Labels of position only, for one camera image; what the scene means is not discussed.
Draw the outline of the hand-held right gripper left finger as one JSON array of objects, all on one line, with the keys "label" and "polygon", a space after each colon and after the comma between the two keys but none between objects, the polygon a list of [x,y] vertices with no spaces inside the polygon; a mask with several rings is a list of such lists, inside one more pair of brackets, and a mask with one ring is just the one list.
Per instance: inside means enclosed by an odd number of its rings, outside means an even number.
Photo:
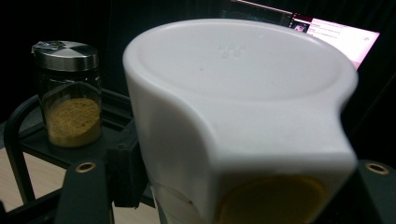
[{"label": "hand-held right gripper left finger", "polygon": [[68,167],[54,224],[115,224],[113,207],[137,207],[147,184],[135,123],[130,121],[103,158]]}]

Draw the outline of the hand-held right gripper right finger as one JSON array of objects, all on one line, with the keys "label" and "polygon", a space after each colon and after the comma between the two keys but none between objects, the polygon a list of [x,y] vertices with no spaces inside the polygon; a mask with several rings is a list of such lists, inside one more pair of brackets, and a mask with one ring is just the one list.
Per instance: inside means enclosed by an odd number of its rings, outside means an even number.
[{"label": "hand-held right gripper right finger", "polygon": [[396,170],[359,160],[354,175],[313,224],[396,224]]}]

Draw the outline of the black metal two-tier rack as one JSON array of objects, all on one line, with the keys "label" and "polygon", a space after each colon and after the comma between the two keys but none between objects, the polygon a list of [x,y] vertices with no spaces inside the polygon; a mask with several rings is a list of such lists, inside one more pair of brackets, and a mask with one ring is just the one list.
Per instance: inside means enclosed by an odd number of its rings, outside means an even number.
[{"label": "black metal two-tier rack", "polygon": [[[103,135],[95,143],[81,149],[52,147],[40,118],[39,100],[35,95],[20,104],[6,123],[4,143],[22,205],[6,211],[0,204],[0,224],[54,224],[61,190],[35,196],[26,164],[27,159],[45,162],[54,171],[65,169],[85,159],[101,159],[106,149],[134,116],[129,98],[112,91],[103,92]],[[115,224],[159,224],[148,185],[137,207],[113,207]]]}]

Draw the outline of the steel lid glass spice jar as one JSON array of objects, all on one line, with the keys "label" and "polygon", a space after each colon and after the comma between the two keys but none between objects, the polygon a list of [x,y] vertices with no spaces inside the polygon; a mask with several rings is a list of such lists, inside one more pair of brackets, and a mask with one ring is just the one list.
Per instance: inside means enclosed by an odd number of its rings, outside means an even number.
[{"label": "steel lid glass spice jar", "polygon": [[83,147],[102,134],[102,85],[98,50],[74,41],[32,46],[38,96],[49,141]]}]

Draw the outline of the white lid spice jar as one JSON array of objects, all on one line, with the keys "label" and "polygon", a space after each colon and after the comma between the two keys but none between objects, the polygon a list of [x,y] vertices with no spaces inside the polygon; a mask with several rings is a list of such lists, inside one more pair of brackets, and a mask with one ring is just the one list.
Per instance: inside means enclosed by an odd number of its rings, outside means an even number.
[{"label": "white lid spice jar", "polygon": [[350,60],[302,32],[202,19],[123,53],[162,224],[311,224],[357,167],[340,115]]}]

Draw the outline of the lit monitor screen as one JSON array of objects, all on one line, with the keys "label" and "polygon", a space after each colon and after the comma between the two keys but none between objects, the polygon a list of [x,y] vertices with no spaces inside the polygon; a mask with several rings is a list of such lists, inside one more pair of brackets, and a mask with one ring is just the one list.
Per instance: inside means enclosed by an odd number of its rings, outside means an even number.
[{"label": "lit monitor screen", "polygon": [[269,7],[250,0],[225,0],[223,19],[271,23],[318,38],[343,52],[358,69],[379,37],[378,32],[351,27]]}]

